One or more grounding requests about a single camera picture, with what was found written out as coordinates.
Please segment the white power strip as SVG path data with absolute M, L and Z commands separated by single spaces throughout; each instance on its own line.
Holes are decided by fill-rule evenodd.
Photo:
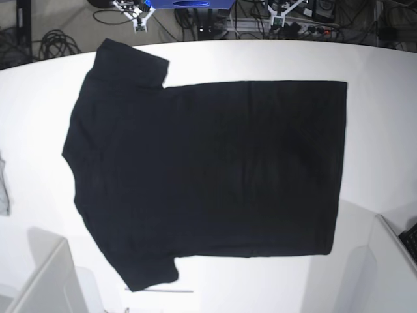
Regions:
M 230 31 L 238 35 L 244 33 L 259 33 L 267 36 L 278 31 L 295 31 L 302 35 L 306 34 L 334 34 L 340 28 L 334 23 L 319 23 L 309 19 L 288 17 L 284 21 L 280 18 L 227 18 L 222 23 L 225 31 Z

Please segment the grey cloth at left edge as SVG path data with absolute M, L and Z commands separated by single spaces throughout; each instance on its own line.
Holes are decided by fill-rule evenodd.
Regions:
M 1 207 L 0 212 L 1 216 L 9 216 L 10 215 L 10 200 L 7 192 L 7 186 L 5 182 L 5 161 L 1 158 L 1 172 L 0 172 L 0 199 L 1 199 Z

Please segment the black keyboard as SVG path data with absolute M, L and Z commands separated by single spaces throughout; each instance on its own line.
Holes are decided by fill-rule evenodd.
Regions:
M 399 239 L 407 249 L 414 262 L 417 262 L 417 224 L 415 224 L 411 229 L 401 233 L 399 235 Z

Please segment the white partition panel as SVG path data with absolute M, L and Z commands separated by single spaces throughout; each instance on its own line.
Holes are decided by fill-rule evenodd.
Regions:
M 382 215 L 347 264 L 334 312 L 416 312 L 416 264 Z
M 88 312 L 67 238 L 40 228 L 27 234 L 35 269 L 5 311 Z

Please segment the white partition panel left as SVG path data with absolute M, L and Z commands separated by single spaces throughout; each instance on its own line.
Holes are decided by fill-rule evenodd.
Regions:
M 5 311 L 88 312 L 67 238 L 40 228 L 27 234 L 35 269 Z

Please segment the white partition panel right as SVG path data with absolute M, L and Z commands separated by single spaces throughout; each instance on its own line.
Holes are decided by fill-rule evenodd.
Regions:
M 382 215 L 347 264 L 334 312 L 416 312 L 416 264 Z

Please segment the blue box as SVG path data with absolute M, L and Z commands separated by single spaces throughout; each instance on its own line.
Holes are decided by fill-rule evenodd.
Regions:
M 234 0 L 151 0 L 151 5 L 155 9 L 230 9 L 234 2 Z

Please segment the black T-shirt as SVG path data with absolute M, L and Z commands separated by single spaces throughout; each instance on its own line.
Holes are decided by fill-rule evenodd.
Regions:
M 76 208 L 130 290 L 176 281 L 181 257 L 329 254 L 347 84 L 165 88 L 168 66 L 105 40 L 62 152 Z

